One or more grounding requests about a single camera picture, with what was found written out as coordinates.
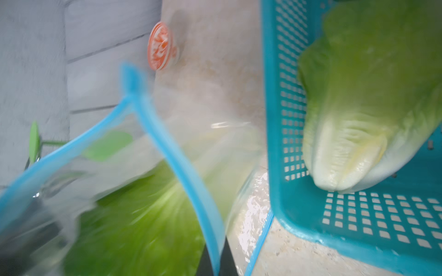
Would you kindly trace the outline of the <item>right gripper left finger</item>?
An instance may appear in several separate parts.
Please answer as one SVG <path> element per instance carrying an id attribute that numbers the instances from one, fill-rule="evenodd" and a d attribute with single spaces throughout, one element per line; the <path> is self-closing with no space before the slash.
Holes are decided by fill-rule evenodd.
<path id="1" fill-rule="evenodd" d="M 195 276 L 213 276 L 213 269 L 207 246 L 204 246 Z"/>

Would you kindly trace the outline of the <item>teal plastic basket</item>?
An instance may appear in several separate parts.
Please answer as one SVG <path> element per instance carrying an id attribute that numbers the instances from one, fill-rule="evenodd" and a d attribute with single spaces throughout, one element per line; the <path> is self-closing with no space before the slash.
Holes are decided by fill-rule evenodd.
<path id="1" fill-rule="evenodd" d="M 270 203 L 295 236 L 442 273 L 442 3 L 262 1 Z"/>

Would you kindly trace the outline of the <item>chinese cabbage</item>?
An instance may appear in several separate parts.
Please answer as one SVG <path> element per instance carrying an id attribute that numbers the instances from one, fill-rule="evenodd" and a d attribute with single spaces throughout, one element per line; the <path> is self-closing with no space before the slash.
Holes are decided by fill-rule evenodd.
<path id="1" fill-rule="evenodd" d="M 81 215 L 64 274 L 194 276 L 204 245 L 193 206 L 163 161 Z"/>
<path id="2" fill-rule="evenodd" d="M 343 1 L 300 56 L 302 156 L 329 192 L 368 189 L 407 164 L 442 121 L 442 3 Z"/>

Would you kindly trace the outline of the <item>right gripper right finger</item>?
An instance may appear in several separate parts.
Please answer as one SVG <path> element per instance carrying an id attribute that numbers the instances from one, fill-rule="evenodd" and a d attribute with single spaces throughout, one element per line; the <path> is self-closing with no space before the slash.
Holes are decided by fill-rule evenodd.
<path id="1" fill-rule="evenodd" d="M 218 276 L 238 276 L 236 263 L 227 238 L 225 238 L 220 265 Z"/>

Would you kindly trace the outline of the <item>chinese cabbage top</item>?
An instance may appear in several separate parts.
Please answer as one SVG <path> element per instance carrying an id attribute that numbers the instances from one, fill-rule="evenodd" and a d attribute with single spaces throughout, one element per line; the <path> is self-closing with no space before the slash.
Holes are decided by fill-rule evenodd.
<path id="1" fill-rule="evenodd" d="M 407 164 L 442 121 L 442 3 L 343 1 L 300 56 L 302 156 L 329 192 L 368 189 Z"/>

